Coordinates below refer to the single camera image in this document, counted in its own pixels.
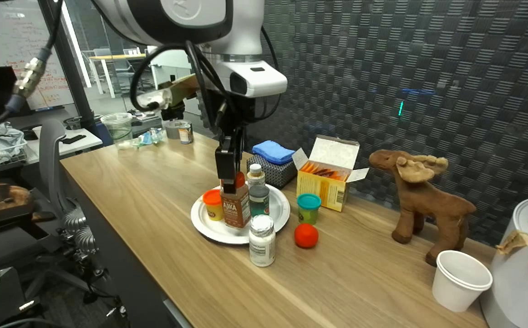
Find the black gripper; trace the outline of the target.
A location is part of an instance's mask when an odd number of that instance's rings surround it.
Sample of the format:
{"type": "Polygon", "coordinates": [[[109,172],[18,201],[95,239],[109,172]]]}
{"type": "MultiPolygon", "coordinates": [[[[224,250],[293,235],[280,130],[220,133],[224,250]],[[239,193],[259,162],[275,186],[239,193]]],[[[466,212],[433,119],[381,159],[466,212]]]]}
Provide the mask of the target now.
{"type": "Polygon", "coordinates": [[[222,102],[217,117],[215,150],[217,175],[220,177],[222,193],[237,192],[237,172],[240,170],[242,157],[242,133],[244,128],[255,119],[255,101],[246,97],[233,97],[231,102],[222,102]]]}

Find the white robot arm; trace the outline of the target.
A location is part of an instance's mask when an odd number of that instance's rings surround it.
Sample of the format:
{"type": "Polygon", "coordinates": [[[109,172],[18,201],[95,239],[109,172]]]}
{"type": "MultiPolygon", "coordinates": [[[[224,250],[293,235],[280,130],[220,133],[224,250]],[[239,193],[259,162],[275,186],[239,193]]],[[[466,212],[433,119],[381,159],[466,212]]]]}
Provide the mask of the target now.
{"type": "Polygon", "coordinates": [[[124,39],[184,49],[209,130],[219,139],[217,177],[229,192],[240,172],[240,141],[257,122],[255,101],[279,97],[288,77],[262,59],[264,0],[93,0],[124,39]]]}

